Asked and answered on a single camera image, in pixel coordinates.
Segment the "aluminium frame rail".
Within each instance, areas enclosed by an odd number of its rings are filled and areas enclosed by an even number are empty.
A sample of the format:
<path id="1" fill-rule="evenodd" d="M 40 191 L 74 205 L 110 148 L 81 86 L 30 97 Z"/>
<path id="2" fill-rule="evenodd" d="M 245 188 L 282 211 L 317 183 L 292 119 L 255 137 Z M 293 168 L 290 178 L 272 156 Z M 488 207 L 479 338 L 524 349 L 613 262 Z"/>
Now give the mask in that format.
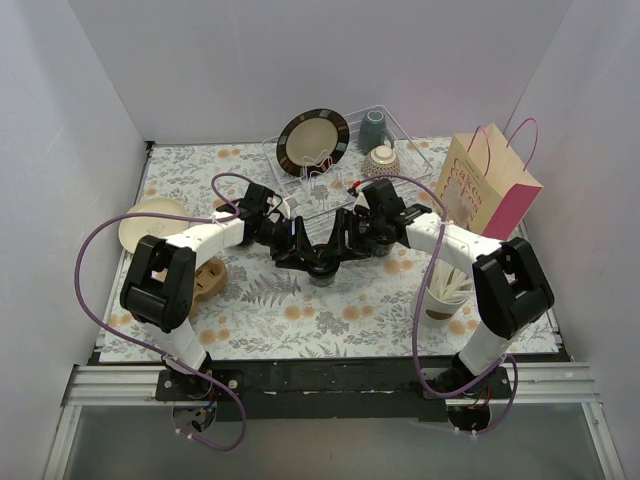
<path id="1" fill-rule="evenodd" d="M 249 415 L 220 453 L 160 365 L 72 371 L 48 479 L 622 479 L 584 363 L 506 368 L 488 400 L 422 396 L 406 359 L 226 362 Z"/>

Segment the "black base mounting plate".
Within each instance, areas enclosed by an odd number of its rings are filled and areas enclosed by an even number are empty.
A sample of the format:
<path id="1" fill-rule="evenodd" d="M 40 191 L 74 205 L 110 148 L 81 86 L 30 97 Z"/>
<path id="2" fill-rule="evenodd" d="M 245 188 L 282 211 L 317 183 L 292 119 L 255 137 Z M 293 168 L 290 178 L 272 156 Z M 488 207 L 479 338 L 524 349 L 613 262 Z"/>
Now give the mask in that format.
<path id="1" fill-rule="evenodd" d="M 232 389 L 250 420 L 417 419 L 446 422 L 444 399 L 429 398 L 409 357 L 215 361 L 211 376 Z M 241 420 L 238 406 L 208 382 L 178 380 L 168 367 L 158 376 L 154 398 L 188 405 L 217 401 L 217 420 Z"/>

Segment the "dark rimmed plate in rack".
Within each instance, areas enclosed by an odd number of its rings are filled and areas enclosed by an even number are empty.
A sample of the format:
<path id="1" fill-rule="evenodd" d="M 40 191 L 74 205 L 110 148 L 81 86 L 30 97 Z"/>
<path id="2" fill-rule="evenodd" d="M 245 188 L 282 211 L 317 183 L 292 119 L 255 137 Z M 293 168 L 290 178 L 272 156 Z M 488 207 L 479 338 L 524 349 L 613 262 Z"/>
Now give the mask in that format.
<path id="1" fill-rule="evenodd" d="M 322 174 L 337 164 L 350 141 L 346 119 L 331 109 L 313 109 L 292 119 L 276 142 L 276 159 L 295 177 Z"/>

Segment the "cream plate on table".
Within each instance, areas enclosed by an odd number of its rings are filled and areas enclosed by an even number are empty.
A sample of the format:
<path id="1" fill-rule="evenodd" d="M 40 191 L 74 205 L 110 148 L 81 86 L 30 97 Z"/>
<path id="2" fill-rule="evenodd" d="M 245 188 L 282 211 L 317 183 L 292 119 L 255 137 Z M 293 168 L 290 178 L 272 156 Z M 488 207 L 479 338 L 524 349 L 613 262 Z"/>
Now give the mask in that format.
<path id="1" fill-rule="evenodd" d="M 144 200 L 131 208 L 130 213 L 162 213 L 180 217 L 187 216 L 187 211 L 181 203 L 166 197 Z M 164 217 L 127 218 L 120 222 L 118 236 L 122 247 L 133 254 L 139 240 L 146 235 L 165 238 L 178 234 L 188 227 L 189 222 L 185 220 L 171 220 Z"/>

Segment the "patterned ceramic bowl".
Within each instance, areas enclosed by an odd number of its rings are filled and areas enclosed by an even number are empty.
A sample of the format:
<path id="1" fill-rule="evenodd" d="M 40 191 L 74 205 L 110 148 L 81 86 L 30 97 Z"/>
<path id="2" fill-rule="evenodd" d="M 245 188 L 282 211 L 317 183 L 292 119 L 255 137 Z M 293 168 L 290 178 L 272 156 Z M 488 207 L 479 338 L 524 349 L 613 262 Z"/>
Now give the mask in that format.
<path id="1" fill-rule="evenodd" d="M 375 147 L 365 157 L 362 172 L 365 178 L 399 174 L 400 161 L 395 150 L 387 145 Z"/>

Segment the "white cup with stirrers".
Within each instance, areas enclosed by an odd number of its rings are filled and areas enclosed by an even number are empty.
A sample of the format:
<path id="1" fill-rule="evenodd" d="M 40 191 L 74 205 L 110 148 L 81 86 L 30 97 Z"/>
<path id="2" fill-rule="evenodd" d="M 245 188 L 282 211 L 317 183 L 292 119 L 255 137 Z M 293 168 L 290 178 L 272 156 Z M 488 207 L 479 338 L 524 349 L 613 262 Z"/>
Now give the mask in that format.
<path id="1" fill-rule="evenodd" d="M 420 322 L 429 328 L 446 324 L 473 293 L 473 280 L 454 266 L 438 260 L 427 286 Z"/>

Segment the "grey green mug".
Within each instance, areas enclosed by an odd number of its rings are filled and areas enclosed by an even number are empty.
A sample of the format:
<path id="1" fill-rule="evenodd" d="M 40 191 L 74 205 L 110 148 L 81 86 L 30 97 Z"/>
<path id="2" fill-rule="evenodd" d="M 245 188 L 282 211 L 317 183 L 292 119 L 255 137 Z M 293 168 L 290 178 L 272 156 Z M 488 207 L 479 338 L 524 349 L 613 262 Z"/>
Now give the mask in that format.
<path id="1" fill-rule="evenodd" d="M 394 138 L 387 128 L 386 116 L 381 110 L 368 110 L 364 114 L 360 122 L 357 145 L 363 154 L 368 154 L 379 146 L 394 148 Z"/>

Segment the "black cup lid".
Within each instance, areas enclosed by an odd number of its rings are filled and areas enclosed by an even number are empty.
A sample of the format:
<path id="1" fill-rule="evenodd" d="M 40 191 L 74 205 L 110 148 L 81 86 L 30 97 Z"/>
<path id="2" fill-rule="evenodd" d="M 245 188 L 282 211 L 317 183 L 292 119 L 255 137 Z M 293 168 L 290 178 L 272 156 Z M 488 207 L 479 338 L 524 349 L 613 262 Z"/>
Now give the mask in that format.
<path id="1" fill-rule="evenodd" d="M 339 256 L 335 253 L 325 254 L 326 250 L 326 244 L 316 244 L 313 246 L 316 259 L 306 265 L 305 271 L 314 280 L 332 279 L 339 270 Z"/>

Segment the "dark translucent takeout cup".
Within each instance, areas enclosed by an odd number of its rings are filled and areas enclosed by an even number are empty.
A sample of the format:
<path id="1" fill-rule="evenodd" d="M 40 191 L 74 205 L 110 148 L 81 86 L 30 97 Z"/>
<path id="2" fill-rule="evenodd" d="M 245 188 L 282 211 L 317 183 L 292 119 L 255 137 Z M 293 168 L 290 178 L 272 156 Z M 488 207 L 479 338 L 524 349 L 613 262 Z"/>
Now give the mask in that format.
<path id="1" fill-rule="evenodd" d="M 309 277 L 313 285 L 321 288 L 330 286 L 335 281 L 334 274 L 323 274 L 323 275 L 310 274 Z"/>

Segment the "brown cardboard cup carrier stack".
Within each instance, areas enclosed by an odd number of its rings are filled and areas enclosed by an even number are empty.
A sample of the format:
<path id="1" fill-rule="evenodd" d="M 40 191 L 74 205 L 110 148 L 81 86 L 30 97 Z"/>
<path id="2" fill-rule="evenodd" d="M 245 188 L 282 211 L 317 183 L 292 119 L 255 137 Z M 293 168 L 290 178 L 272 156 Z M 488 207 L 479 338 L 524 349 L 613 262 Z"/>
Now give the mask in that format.
<path id="1" fill-rule="evenodd" d="M 228 281 L 228 271 L 222 260 L 212 257 L 201 265 L 195 274 L 192 306 L 188 315 L 193 319 L 200 303 L 217 295 Z"/>

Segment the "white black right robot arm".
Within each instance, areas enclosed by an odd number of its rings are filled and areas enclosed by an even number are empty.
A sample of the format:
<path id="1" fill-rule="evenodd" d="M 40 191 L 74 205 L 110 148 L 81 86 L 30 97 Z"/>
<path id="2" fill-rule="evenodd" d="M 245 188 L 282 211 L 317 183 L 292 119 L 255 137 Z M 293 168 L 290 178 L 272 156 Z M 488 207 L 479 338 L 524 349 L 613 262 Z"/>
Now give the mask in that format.
<path id="1" fill-rule="evenodd" d="M 481 322 L 451 366 L 435 379 L 421 382 L 432 396 L 475 397 L 503 361 L 515 337 L 555 303 L 555 296 L 531 244 L 515 237 L 501 241 L 446 221 L 444 213 L 399 197 L 391 181 L 367 181 L 353 209 L 336 212 L 334 228 L 319 259 L 329 269 L 368 258 L 374 251 L 400 243 L 426 252 L 431 259 L 417 294 L 414 313 L 423 313 L 428 282 L 437 260 L 455 267 L 474 283 Z"/>

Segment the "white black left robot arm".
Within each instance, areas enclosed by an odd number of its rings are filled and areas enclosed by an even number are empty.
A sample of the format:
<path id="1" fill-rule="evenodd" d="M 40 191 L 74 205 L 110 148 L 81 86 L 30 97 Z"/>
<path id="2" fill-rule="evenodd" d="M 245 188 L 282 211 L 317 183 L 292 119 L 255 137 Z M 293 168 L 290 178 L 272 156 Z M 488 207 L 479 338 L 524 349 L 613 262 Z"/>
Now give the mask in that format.
<path id="1" fill-rule="evenodd" d="M 274 192 L 251 182 L 227 217 L 214 212 L 212 220 L 165 239 L 151 235 L 137 244 L 121 293 L 120 304 L 150 328 L 161 356 L 180 372 L 178 387 L 193 400 L 205 398 L 213 386 L 203 369 L 207 352 L 188 319 L 196 271 L 223 250 L 253 241 L 270 248 L 281 268 L 308 270 L 321 265 L 301 217 L 285 212 L 270 219 Z"/>

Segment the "floral tablecloth mat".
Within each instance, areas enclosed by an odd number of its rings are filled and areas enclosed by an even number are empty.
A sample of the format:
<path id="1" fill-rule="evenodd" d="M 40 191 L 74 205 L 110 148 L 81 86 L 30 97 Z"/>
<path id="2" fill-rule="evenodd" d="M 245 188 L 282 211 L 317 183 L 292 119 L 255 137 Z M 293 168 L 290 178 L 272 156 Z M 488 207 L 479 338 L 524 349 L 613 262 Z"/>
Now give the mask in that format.
<path id="1" fill-rule="evenodd" d="M 249 181 L 278 187 L 257 143 L 157 146 L 141 196 L 174 199 L 203 217 Z M 468 301 L 441 327 L 414 327 L 411 301 L 429 258 L 403 246 L 384 258 L 344 263 L 325 288 L 304 273 L 276 268 L 261 246 L 229 249 L 222 261 L 227 284 L 192 322 L 215 359 L 405 356 L 413 343 L 424 354 L 451 355 L 480 321 Z"/>

